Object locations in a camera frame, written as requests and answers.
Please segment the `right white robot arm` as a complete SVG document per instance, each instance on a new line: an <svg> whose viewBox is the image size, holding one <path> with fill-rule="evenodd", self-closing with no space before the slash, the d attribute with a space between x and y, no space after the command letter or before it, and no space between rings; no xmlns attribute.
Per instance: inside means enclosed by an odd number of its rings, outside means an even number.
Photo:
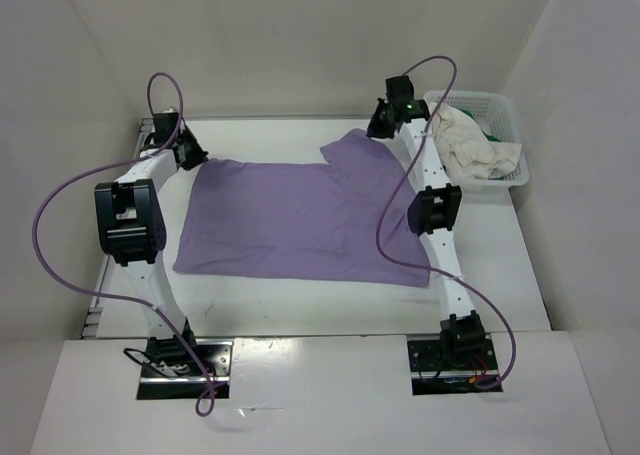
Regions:
<svg viewBox="0 0 640 455"><path fill-rule="evenodd" d="M465 285L454 243L454 226L462 190L446 174L434 141L433 110L415 97L407 75L385 80L386 94L367 128L374 139L399 137L411 157L408 174L421 190L407 208L410 231L423 245L431 275L443 277L439 296L439 357L450 368L461 368L481 351L486 331Z"/></svg>

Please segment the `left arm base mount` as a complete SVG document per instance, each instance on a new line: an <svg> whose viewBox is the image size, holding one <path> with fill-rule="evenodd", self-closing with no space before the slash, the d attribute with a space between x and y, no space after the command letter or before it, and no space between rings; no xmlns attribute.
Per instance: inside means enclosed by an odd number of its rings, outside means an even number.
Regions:
<svg viewBox="0 0 640 455"><path fill-rule="evenodd" d="M228 399L233 342L200 340L193 350L212 378L215 398ZM196 400L206 388L200 368L182 347L170 351L149 340L144 350L127 347L123 354L140 367L138 400Z"/></svg>

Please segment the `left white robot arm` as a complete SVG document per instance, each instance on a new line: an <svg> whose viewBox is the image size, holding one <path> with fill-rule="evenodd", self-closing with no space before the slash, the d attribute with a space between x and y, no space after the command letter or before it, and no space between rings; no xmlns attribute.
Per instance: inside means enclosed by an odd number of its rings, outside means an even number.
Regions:
<svg viewBox="0 0 640 455"><path fill-rule="evenodd" d="M164 266L168 234L158 191L179 170L204 163L208 153L184 119L167 110L153 116L141 155L144 160L117 180L94 188L99 242L149 308L145 314L149 340L140 352L142 366L167 378L191 376L199 371L200 351Z"/></svg>

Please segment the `purple t shirt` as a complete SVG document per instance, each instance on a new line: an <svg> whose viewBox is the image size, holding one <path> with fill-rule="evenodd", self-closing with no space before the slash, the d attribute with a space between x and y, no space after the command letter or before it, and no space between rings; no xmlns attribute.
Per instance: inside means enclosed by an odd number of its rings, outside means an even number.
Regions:
<svg viewBox="0 0 640 455"><path fill-rule="evenodd" d="M360 129L320 153L312 164L201 165L174 271L427 287L429 260L406 218L415 192L400 161Z"/></svg>

